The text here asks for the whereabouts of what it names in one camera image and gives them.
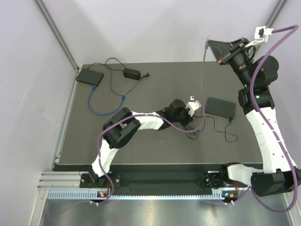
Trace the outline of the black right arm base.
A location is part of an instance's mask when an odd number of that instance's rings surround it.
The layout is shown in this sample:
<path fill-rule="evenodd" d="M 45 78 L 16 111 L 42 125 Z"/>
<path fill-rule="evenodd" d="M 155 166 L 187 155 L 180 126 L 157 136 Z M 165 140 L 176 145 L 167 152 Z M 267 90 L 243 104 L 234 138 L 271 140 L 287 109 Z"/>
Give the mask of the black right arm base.
<path fill-rule="evenodd" d="M 235 185 L 238 185 L 238 187 L 247 187 L 246 185 L 237 182 L 226 182 L 222 179 L 220 173 L 218 171 L 208 171 L 203 174 L 204 177 L 204 184 L 206 187 L 217 189 L 217 188 L 233 188 Z"/>

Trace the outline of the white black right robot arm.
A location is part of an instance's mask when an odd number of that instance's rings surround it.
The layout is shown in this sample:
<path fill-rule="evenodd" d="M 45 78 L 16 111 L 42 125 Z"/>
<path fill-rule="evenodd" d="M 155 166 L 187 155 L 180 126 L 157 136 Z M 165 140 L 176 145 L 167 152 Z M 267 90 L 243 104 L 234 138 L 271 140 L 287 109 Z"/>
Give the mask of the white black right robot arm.
<path fill-rule="evenodd" d="M 278 78 L 278 61 L 271 55 L 254 61 L 246 38 L 207 43 L 217 63 L 230 65 L 244 86 L 238 92 L 239 105 L 251 124 L 263 161 L 262 169 L 236 162 L 224 164 L 220 182 L 224 186 L 241 182 L 251 186 L 259 197 L 296 190 L 301 184 L 301 170 L 286 150 L 269 91 L 269 85 Z"/>

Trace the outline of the black network switch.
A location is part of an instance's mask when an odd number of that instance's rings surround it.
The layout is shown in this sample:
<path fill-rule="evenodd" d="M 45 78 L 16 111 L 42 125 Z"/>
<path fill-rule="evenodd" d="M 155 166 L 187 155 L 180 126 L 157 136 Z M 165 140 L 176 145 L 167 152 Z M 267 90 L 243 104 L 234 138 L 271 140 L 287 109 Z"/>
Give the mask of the black network switch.
<path fill-rule="evenodd" d="M 104 74 L 102 72 L 82 69 L 77 75 L 76 81 L 98 87 L 103 78 Z"/>
<path fill-rule="evenodd" d="M 209 97 L 206 103 L 206 113 L 233 120 L 236 104 L 233 102 Z"/>

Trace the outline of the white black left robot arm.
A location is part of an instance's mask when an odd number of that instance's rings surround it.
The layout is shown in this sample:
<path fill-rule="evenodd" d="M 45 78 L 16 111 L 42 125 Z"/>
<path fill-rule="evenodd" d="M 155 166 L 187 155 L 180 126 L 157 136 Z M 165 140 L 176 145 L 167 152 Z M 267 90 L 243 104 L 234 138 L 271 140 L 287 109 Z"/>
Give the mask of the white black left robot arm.
<path fill-rule="evenodd" d="M 103 125 L 97 138 L 98 154 L 88 170 L 90 181 L 95 186 L 106 183 L 106 174 L 117 151 L 123 148 L 139 130 L 164 130 L 176 123 L 183 127 L 193 121 L 195 111 L 201 103 L 191 97 L 188 103 L 175 99 L 168 107 L 152 113 L 136 113 L 124 107 Z"/>

